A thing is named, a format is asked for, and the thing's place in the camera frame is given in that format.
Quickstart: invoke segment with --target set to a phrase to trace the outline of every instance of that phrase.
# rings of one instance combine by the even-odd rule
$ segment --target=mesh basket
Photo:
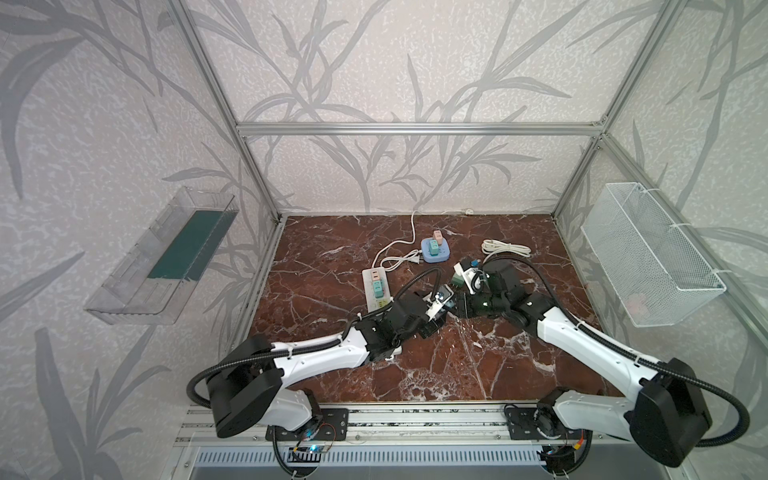
[[[635,326],[679,323],[726,289],[642,184],[606,184],[581,230]]]

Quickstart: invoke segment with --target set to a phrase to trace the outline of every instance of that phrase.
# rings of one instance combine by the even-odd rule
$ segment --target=marble surface
[[[455,261],[482,255],[486,238],[522,243],[564,305],[592,325],[597,320],[563,243],[548,215],[417,216],[416,242],[442,230],[451,259],[437,263],[443,280]],[[361,270],[392,240],[412,238],[408,216],[291,217],[280,241],[251,333],[272,341],[313,338],[339,332],[365,312]],[[390,255],[413,247],[397,244]],[[388,273],[397,290],[424,264],[404,263]],[[532,271],[521,281],[529,291],[544,291]],[[427,290],[427,283],[417,284]],[[343,369],[307,379],[294,388],[310,388],[321,402],[408,400],[538,399],[555,386],[585,393],[615,392],[598,374],[560,349],[523,333],[506,320],[449,319],[428,339],[403,345],[391,362]]]

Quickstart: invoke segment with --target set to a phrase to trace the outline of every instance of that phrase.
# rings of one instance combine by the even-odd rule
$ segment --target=wallpaper
[[[767,6],[686,7],[611,132],[764,307]]]
[[[187,3],[240,122],[512,122],[599,120],[663,2]],[[285,211],[402,214],[549,212],[542,205],[562,191],[586,142],[250,143]]]
[[[587,137],[262,137],[250,149],[298,214],[549,213]]]
[[[273,224],[162,2],[0,4],[0,477],[157,478]],[[88,297],[182,185],[240,207],[172,326]]]
[[[676,204],[764,306],[768,299],[765,139],[768,2],[689,1],[611,134]],[[702,480],[763,478],[768,468],[768,357],[720,299],[675,326],[638,329],[579,227],[606,182],[626,181],[598,155],[558,218],[601,322],[616,338],[662,359],[676,356],[748,406],[736,443],[694,450]],[[715,427],[735,412],[707,396]]]

